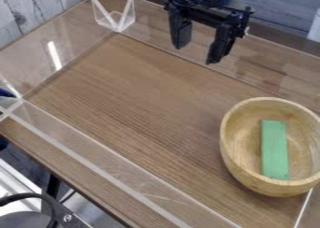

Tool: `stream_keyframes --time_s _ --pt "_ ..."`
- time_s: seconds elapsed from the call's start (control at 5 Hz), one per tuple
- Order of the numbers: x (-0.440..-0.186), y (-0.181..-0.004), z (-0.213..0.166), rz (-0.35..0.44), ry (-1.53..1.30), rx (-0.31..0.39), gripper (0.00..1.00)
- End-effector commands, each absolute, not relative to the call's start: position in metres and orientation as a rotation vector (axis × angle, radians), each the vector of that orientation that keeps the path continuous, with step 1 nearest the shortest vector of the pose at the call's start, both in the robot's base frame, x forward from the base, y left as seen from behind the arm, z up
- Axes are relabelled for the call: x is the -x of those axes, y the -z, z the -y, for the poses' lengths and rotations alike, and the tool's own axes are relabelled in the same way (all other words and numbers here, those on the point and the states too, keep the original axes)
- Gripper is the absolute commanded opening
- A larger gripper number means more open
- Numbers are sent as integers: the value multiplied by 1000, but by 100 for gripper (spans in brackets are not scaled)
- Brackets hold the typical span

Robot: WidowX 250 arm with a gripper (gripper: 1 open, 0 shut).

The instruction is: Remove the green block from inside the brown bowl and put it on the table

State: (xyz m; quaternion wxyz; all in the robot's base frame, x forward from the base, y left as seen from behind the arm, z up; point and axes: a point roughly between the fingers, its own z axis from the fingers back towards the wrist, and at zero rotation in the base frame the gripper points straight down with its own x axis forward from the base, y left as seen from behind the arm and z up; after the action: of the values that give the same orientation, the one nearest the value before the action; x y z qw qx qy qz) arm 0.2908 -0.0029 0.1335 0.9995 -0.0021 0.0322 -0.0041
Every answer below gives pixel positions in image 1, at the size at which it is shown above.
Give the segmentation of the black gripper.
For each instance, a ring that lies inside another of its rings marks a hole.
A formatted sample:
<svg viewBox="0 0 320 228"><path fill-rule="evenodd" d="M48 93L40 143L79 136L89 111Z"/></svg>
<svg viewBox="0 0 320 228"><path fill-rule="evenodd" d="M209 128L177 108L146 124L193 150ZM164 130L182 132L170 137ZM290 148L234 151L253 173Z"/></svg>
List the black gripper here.
<svg viewBox="0 0 320 228"><path fill-rule="evenodd" d="M167 0L164 9L168 9L171 43L177 50L191 41L193 22L183 15L193 15L194 21L206 19L209 26L217 26L215 40L206 57L206 64L217 64L229 54L235 36L243 37L247 34L253 7L239 0Z"/></svg>

